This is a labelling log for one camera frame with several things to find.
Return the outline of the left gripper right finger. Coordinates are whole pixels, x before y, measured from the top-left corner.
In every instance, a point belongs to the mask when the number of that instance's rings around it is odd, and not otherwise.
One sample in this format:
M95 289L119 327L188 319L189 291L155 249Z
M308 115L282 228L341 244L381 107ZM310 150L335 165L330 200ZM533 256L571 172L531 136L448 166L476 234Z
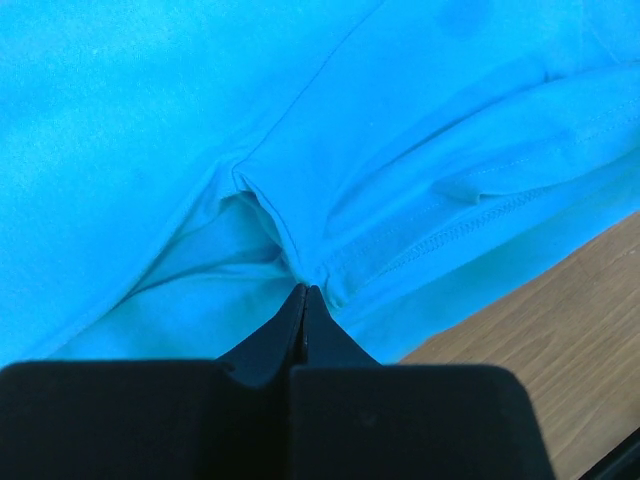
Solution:
M292 479L550 479L529 396L486 364L382 365L304 290L289 377Z

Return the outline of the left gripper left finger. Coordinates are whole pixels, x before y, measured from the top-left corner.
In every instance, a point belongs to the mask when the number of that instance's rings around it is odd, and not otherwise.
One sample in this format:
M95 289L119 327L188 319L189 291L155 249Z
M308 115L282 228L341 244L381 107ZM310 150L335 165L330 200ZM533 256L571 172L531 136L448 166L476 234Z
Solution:
M281 479L306 290L216 360L43 361L1 372L5 479Z

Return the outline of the cyan t shirt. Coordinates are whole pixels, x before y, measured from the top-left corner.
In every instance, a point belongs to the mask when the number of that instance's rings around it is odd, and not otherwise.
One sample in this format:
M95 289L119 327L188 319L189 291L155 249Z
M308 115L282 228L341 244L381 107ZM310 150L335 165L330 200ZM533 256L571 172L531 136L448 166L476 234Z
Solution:
M5 1L1 361L394 362L639 207L635 1Z

